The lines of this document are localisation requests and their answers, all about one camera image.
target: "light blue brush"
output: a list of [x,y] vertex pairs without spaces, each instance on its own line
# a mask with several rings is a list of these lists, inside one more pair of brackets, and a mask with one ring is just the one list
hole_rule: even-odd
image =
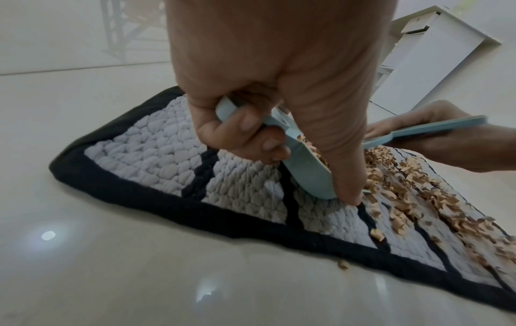
[[[226,121],[243,104],[245,103],[239,99],[223,97],[216,108],[217,118],[220,121]],[[386,144],[397,137],[473,127],[486,122],[487,117],[479,115],[409,127],[396,130],[385,136],[366,140],[362,143],[362,147],[368,149]],[[278,126],[285,131],[285,145],[290,148],[291,155],[288,160],[283,161],[283,164],[289,169],[290,174],[299,186],[312,196],[320,199],[336,198],[335,191],[333,190],[332,173],[302,141],[297,139],[303,133],[299,130],[294,120],[283,111],[274,108],[271,115],[263,119],[263,124],[266,126]]]

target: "rug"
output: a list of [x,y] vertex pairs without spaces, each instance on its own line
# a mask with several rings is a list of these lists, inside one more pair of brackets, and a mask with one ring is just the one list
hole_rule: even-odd
[[171,88],[76,140],[54,177],[99,200],[229,238],[335,257],[516,311],[516,238],[420,157],[365,154],[371,194],[358,207],[312,197],[284,165],[207,148]]

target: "white furniture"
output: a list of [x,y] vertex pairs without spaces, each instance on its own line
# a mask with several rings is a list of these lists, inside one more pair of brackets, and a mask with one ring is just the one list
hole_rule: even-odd
[[440,6],[392,22],[399,38],[380,65],[371,102],[401,114],[413,109],[481,43],[500,44]]

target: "black rug border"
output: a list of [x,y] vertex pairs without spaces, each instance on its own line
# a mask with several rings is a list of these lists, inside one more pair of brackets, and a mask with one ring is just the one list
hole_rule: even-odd
[[516,294],[502,288],[468,281],[416,260],[376,248],[165,194],[121,179],[85,156],[84,151],[92,144],[124,133],[144,116],[162,110],[173,99],[182,95],[184,93],[177,86],[164,90],[105,126],[74,141],[51,162],[51,173],[58,181],[101,201],[153,213],[193,229],[233,239],[267,241],[290,249],[345,259],[402,279],[442,288],[470,300],[516,312]]

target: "doormat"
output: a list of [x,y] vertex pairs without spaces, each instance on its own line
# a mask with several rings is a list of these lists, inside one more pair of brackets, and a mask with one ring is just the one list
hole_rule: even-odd
[[516,311],[516,238],[422,158],[366,152],[358,207],[303,191],[282,164],[207,148],[174,87],[76,140],[54,177],[99,200],[229,238],[324,254]]

